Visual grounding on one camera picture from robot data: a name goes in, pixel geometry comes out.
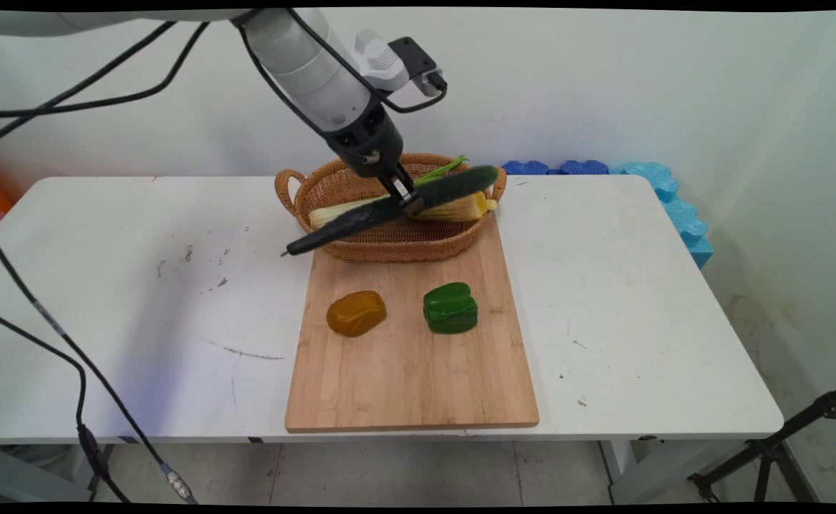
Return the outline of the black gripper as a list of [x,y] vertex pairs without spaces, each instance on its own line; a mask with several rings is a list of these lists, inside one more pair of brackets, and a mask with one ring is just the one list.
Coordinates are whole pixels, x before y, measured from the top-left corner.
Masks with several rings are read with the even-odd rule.
[[399,163],[403,138],[384,107],[371,107],[351,123],[329,131],[328,142],[336,155],[361,178],[386,178],[386,190],[408,217],[424,211],[425,202]]

